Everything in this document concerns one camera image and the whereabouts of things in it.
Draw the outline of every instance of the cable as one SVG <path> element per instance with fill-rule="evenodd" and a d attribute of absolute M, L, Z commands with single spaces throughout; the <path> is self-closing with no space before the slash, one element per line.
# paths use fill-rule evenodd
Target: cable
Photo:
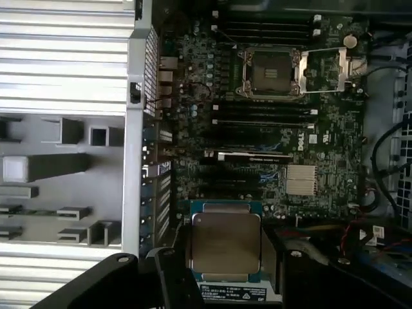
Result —
<path fill-rule="evenodd" d="M 211 89 L 208 85 L 206 85 L 205 83 L 203 83 L 203 82 L 189 82 L 189 83 L 187 83 L 187 84 L 188 84 L 188 85 L 193 85 L 193 84 L 195 84 L 195 85 L 202 85 L 202 86 L 206 87 L 207 90 L 208 90 L 208 92 L 209 92 L 208 98 L 211 98 L 211 97 L 212 97 L 212 89 Z M 146 103 L 155 103 L 155 102 L 161 101 L 161 100 L 163 100 L 163 99 L 165 99 L 165 98 L 178 98 L 179 96 L 180 96 L 180 94 L 179 94 L 179 95 L 164 95 L 164 96 L 162 96 L 161 98 L 157 98 L 156 100 L 146 101 Z"/>
<path fill-rule="evenodd" d="M 402 164 L 401 166 L 395 166 L 391 170 L 383 169 L 383 170 L 379 171 L 379 173 L 380 173 L 381 177 L 388 177 L 390 175 L 397 174 L 397 173 L 403 171 L 405 168 L 407 168 L 411 164 L 412 164 L 412 162 L 406 162 L 406 163 Z"/>
<path fill-rule="evenodd" d="M 376 188 L 370 188 L 369 192 L 373 192 L 373 201 L 368 205 L 361 205 L 360 211 L 363 213 L 370 213 L 373 212 L 376 208 L 379 207 L 380 204 L 380 193 Z"/>
<path fill-rule="evenodd" d="M 397 241 L 396 243 L 392 243 L 392 244 L 384 247 L 384 248 L 378 253 L 378 255 L 373 258 L 373 260 L 375 261 L 376 259 L 378 259 L 381 255 L 383 255 L 383 253 L 385 253 L 385 251 L 388 251 L 389 249 L 392 249 L 393 247 L 400 246 L 400 245 L 402 245 L 403 243 L 407 243 L 407 242 L 409 242 L 409 241 L 412 241 L 412 239 L 402 239 L 402 240 L 400 240 L 400 241 Z"/>
<path fill-rule="evenodd" d="M 341 238 L 341 252 L 343 253 L 343 256 L 346 256 L 346 252 L 345 252 L 345 249 L 344 249 L 344 244 L 345 244 L 346 238 L 348 237 L 348 233 L 349 233 L 349 230 L 351 228 L 351 225 L 354 224 L 354 223 L 358 223 L 358 222 L 359 222 L 359 219 L 350 221 L 348 226 L 345 229 L 345 233 L 343 234 L 343 236 Z"/>
<path fill-rule="evenodd" d="M 244 47 L 241 47 L 242 45 L 238 42 L 236 42 L 234 39 L 232 39 L 231 37 L 229 37 L 225 32 L 221 31 L 219 28 L 215 28 L 212 31 L 215 32 L 219 32 L 220 34 L 222 34 L 224 37 L 226 37 L 228 40 L 232 41 L 234 44 L 236 44 L 238 46 L 238 48 L 240 48 L 241 50 L 244 50 Z"/>
<path fill-rule="evenodd" d="M 210 88 L 208 85 L 206 85 L 204 82 L 190 82 L 189 85 L 201 85 L 201 86 L 207 88 L 207 90 L 208 90 L 208 92 L 209 92 L 208 97 L 209 97 L 209 98 L 212 97 L 212 90 L 211 90 L 211 88 Z"/>
<path fill-rule="evenodd" d="M 363 75 L 363 77 L 366 78 L 366 77 L 370 76 L 371 74 L 373 74 L 373 73 L 375 73 L 375 72 L 378 72 L 378 71 L 380 71 L 380 70 L 384 70 L 384 69 L 396 69 L 396 70 L 403 71 L 403 72 L 405 72 L 406 74 L 409 73 L 409 70 L 403 68 L 402 66 L 380 66 L 380 67 L 378 67 L 378 68 L 375 68 L 375 69 L 367 72 L 367 74 Z"/>
<path fill-rule="evenodd" d="M 395 133 L 396 131 L 401 129 L 405 124 L 409 124 L 409 123 L 412 123 L 412 119 L 407 119 L 407 121 L 399 122 L 398 124 L 395 124 L 391 129 L 386 131 L 378 139 L 378 141 L 376 142 L 375 147 L 373 148 L 373 151 L 372 151 L 372 156 L 371 156 L 372 171 L 373 171 L 373 175 L 374 175 L 375 180 L 376 180 L 376 184 L 378 185 L 378 188 L 380 189 L 381 193 L 390 202 L 395 217 L 398 215 L 397 204 L 394 201 L 394 199 L 392 198 L 392 196 L 389 193 L 388 189 L 386 188 L 386 186 L 383 182 L 383 178 L 380 175 L 380 171 L 379 171 L 378 165 L 377 165 L 377 153 L 378 153 L 379 147 L 382 145 L 382 143 L 385 141 L 385 139 L 387 139 L 393 133 Z"/>
<path fill-rule="evenodd" d="M 387 35 L 385 37 L 380 37 L 375 39 L 372 45 L 372 49 L 376 50 L 378 48 L 384 47 L 384 46 L 399 46 L 399 45 L 404 45 L 407 42 L 409 42 L 411 39 L 407 37 L 409 32 L 396 32 L 391 35 Z"/>

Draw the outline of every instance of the screw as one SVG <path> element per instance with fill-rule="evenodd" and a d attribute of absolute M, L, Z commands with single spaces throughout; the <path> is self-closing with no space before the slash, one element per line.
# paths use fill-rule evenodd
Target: screw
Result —
<path fill-rule="evenodd" d="M 343 265 L 350 265 L 350 261 L 348 259 L 345 259 L 344 257 L 340 257 L 337 261 Z"/>
<path fill-rule="evenodd" d="M 124 263 L 124 262 L 127 262 L 127 261 L 129 261 L 129 258 L 126 256 L 126 257 L 121 257 L 120 259 L 118 259 L 117 260 L 118 262 L 121 262 L 121 263 Z"/>
<path fill-rule="evenodd" d="M 174 254 L 174 250 L 169 250 L 163 253 L 164 256 L 171 256 L 172 254 Z"/>
<path fill-rule="evenodd" d="M 292 251 L 290 253 L 291 256 L 295 257 L 295 258 L 301 258 L 302 257 L 302 252 L 300 251 Z"/>

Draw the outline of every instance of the cpu socket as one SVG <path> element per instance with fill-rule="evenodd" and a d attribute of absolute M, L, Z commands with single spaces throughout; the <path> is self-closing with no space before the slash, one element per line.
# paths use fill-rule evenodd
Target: cpu socket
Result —
<path fill-rule="evenodd" d="M 299 61 L 295 48 L 247 48 L 238 56 L 244 61 L 243 84 L 236 94 L 256 100 L 295 100 L 299 94 Z"/>

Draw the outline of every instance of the motherboard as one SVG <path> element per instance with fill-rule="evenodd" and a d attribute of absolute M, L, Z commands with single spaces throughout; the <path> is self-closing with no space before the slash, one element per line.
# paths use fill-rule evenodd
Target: motherboard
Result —
<path fill-rule="evenodd" d="M 265 220 L 340 218 L 359 200 L 368 20 L 221 11 L 162 33 L 177 220 L 191 199 L 259 200 Z"/>

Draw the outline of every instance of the red wire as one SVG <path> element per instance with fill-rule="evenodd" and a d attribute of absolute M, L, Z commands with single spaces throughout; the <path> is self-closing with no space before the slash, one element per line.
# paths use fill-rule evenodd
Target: red wire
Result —
<path fill-rule="evenodd" d="M 375 259 L 378 259 L 381 255 L 383 255 L 383 253 L 384 253 L 385 251 L 388 251 L 389 249 L 391 249 L 391 248 L 393 248 L 393 247 L 396 247 L 396 246 L 399 246 L 399 245 L 401 245 L 401 244 L 403 244 L 403 243 L 407 243 L 408 241 L 412 241 L 412 239 L 402 239 L 402 240 L 400 240 L 400 241 L 398 241 L 398 242 L 396 242 L 396 243 L 392 243 L 392 244 L 384 247 L 384 248 L 378 253 L 378 255 L 375 256 L 373 259 L 374 259 L 374 260 L 375 260 Z"/>
<path fill-rule="evenodd" d="M 350 229 L 351 225 L 353 223 L 360 222 L 360 220 L 362 219 L 361 217 L 364 215 L 364 213 L 360 209 L 358 209 L 358 211 L 360 212 L 360 216 L 357 219 L 352 220 L 352 221 L 349 222 L 348 227 L 346 227 L 345 233 L 342 236 L 342 239 L 341 239 L 341 252 L 343 253 L 343 256 L 346 256 L 346 252 L 344 250 L 344 242 L 346 240 L 346 237 L 348 237 L 348 232 L 349 232 L 349 229 Z"/>

